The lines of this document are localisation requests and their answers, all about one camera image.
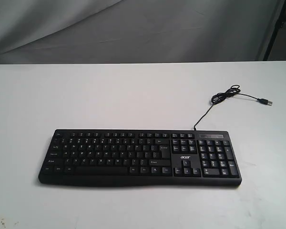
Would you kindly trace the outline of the black acer keyboard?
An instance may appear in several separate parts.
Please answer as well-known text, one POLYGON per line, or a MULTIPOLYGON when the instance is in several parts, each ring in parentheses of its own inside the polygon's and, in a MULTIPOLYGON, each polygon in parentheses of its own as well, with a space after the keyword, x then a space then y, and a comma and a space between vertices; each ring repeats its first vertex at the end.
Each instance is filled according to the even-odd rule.
POLYGON ((226 131, 57 129, 38 179, 88 187, 239 186, 226 131))

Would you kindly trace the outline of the grey backdrop cloth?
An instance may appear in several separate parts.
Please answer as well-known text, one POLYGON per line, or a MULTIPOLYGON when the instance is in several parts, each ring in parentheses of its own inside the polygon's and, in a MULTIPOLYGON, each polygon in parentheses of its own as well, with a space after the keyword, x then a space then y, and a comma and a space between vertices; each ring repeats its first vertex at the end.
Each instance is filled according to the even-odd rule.
POLYGON ((283 0, 0 0, 0 64, 259 61, 283 0))

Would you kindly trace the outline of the black metal stand frame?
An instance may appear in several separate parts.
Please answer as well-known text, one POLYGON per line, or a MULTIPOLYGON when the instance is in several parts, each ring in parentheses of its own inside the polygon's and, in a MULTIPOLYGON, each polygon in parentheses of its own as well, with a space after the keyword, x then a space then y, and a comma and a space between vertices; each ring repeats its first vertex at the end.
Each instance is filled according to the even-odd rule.
POLYGON ((274 26, 264 61, 286 61, 286 0, 274 26))

